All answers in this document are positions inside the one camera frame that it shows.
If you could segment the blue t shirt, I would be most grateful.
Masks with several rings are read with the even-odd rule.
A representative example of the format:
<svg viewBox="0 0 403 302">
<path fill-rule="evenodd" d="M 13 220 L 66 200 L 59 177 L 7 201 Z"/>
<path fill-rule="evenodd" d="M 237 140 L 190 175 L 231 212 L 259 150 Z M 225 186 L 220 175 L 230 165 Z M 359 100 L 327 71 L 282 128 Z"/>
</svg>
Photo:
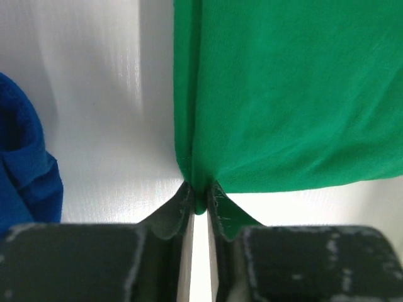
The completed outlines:
<svg viewBox="0 0 403 302">
<path fill-rule="evenodd" d="M 64 188 L 32 103 L 1 75 L 1 235 L 21 223 L 58 223 Z"/>
</svg>

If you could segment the green t shirt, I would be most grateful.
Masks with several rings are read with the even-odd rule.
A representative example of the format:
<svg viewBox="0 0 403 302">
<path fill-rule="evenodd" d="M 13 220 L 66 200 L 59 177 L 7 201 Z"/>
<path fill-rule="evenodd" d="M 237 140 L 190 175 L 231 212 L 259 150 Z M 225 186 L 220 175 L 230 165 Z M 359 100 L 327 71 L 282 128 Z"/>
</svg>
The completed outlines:
<svg viewBox="0 0 403 302">
<path fill-rule="evenodd" d="M 175 1 L 176 160 L 196 192 L 402 175 L 401 1 Z"/>
</svg>

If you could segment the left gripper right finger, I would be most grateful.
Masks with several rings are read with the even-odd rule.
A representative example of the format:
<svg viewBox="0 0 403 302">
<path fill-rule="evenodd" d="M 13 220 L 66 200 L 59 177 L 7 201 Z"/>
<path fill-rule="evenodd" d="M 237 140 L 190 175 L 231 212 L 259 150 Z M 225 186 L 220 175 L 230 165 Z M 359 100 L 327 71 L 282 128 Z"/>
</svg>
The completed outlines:
<svg viewBox="0 0 403 302">
<path fill-rule="evenodd" d="M 402 265 L 378 230 L 264 226 L 206 191 L 214 301 L 401 301 Z"/>
</svg>

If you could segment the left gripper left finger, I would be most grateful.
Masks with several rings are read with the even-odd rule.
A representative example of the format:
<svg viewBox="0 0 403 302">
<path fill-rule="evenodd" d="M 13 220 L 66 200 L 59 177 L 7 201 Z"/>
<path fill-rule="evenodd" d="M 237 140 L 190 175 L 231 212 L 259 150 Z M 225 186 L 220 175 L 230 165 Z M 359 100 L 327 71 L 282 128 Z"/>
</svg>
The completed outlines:
<svg viewBox="0 0 403 302">
<path fill-rule="evenodd" d="M 1 240 L 2 301 L 188 301 L 195 193 L 139 223 L 14 226 Z"/>
</svg>

